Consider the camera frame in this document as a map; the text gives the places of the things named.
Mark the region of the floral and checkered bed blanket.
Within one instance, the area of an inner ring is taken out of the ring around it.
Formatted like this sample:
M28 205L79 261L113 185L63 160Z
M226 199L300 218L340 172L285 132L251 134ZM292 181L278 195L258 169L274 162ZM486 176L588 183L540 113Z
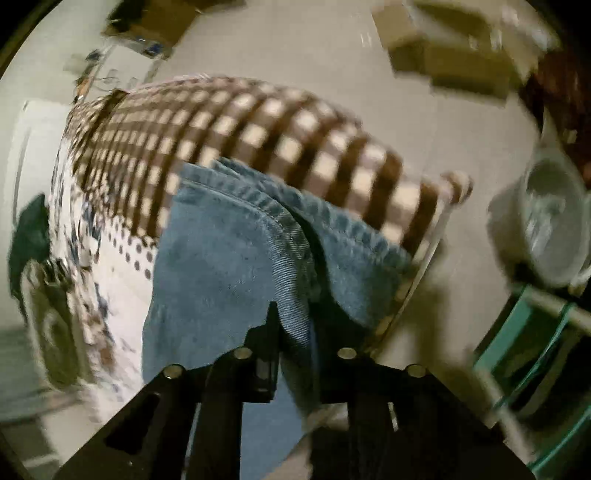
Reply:
M99 423L141 387L152 265L181 168L221 158L341 208L349 231L403 248L414 267L473 190L462 172L421 176L339 106L262 80L180 77L76 102L51 180L49 238L72 281L79 395Z

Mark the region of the teal and white rack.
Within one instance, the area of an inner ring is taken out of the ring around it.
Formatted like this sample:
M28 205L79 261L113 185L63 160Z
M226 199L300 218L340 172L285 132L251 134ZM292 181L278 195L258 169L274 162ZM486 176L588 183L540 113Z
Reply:
M512 286L473 354L487 424L538 479L590 473L590 314L530 285Z

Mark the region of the blue denim jeans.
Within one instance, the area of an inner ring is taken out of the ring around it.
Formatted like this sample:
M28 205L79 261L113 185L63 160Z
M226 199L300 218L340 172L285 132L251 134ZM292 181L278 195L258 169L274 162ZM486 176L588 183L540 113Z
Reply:
M197 368L238 347L276 303L283 358L273 401L245 407L242 477L293 450L318 407L311 325L366 337L394 310L409 254L324 200L221 158L185 164L158 242L142 332L142 376Z

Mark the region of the olive green pillow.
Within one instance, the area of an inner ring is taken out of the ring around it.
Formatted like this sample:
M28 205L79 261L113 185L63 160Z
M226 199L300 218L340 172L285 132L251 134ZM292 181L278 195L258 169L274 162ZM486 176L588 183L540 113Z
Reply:
M20 278L22 304L37 371L49 387L68 391L91 383L83 329L73 306L73 282L59 260L31 259Z

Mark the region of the open cardboard box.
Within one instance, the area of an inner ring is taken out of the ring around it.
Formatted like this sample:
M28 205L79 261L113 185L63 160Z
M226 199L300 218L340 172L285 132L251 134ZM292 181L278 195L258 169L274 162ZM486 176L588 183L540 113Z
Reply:
M373 20L394 73L417 75L434 88L506 99L548 51L562 42L532 7L515 2L487 17L441 1L393 1Z

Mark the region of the white plastic bucket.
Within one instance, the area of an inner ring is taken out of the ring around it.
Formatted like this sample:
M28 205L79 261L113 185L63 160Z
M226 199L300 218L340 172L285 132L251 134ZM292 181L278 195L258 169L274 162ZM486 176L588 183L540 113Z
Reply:
M590 197L556 147L537 148L524 173L492 198L487 231L511 276L525 265L548 288L590 279Z

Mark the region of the dark green cloth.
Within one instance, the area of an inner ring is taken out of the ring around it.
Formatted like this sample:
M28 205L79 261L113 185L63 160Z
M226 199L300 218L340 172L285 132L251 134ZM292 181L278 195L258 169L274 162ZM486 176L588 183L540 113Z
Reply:
M43 193L35 196L21 211L12 234L8 255L11 296L22 303L21 275L30 260L45 261L50 254L49 213Z

